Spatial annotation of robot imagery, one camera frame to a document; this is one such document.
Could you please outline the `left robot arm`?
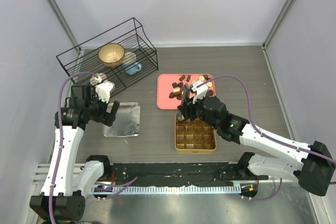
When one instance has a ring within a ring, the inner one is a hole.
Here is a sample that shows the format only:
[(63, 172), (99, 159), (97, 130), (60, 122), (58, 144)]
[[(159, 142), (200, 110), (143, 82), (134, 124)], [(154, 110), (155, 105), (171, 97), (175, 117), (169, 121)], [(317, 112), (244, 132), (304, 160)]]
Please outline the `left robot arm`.
[(96, 86), (73, 85), (68, 106), (55, 114), (55, 146), (49, 171), (41, 192), (31, 196), (29, 206), (43, 220), (79, 221), (85, 210), (86, 196), (98, 180), (105, 182), (112, 174), (106, 155), (91, 155), (83, 170), (74, 176), (80, 141), (89, 121), (111, 126), (120, 103), (108, 110), (115, 85), (104, 81)]

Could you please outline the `gold chocolate box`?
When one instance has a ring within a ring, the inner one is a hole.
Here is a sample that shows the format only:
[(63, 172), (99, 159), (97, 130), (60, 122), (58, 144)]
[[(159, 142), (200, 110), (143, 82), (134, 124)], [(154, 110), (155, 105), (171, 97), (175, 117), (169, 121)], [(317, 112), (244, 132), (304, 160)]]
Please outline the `gold chocolate box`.
[(216, 148), (216, 134), (212, 126), (201, 119), (186, 120), (177, 113), (174, 122), (175, 149), (181, 154), (211, 154)]

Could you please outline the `metal tongs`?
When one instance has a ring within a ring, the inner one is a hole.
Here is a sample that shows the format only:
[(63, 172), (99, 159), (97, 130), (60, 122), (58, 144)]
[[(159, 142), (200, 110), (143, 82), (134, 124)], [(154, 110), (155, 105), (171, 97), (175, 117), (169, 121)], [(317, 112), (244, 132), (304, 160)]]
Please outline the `metal tongs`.
[[(181, 99), (181, 104), (180, 106), (182, 106), (184, 104), (184, 101), (186, 100), (186, 98), (189, 98), (190, 97), (190, 85), (188, 83), (186, 83), (184, 85), (184, 88), (183, 88), (183, 94), (182, 94), (182, 99)], [(178, 121), (183, 121), (184, 120), (184, 116), (182, 114), (182, 112), (180, 111), (180, 109), (178, 109), (178, 113), (177, 113), (177, 120)]]

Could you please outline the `pink tray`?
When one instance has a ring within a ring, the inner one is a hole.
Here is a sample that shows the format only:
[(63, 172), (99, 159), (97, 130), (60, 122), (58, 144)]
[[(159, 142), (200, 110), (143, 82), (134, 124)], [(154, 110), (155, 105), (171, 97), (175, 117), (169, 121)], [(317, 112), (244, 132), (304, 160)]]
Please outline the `pink tray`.
[(158, 77), (156, 105), (161, 110), (176, 110), (180, 105), (182, 97), (172, 96), (177, 93), (177, 89), (183, 89), (184, 85), (188, 83), (191, 85), (199, 79), (208, 80), (213, 78), (212, 75), (206, 73), (165, 73)]

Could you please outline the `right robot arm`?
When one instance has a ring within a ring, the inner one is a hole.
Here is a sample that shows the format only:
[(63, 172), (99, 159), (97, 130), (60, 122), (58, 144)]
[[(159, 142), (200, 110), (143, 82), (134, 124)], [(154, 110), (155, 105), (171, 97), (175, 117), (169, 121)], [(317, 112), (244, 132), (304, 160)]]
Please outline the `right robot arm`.
[(177, 108), (184, 119), (201, 119), (222, 139), (271, 155), (266, 158), (254, 153), (244, 154), (237, 166), (242, 179), (254, 175), (278, 177), (296, 182), (314, 195), (327, 194), (335, 172), (335, 160), (325, 144), (297, 142), (264, 131), (247, 119), (229, 113), (217, 97), (197, 101), (187, 98)]

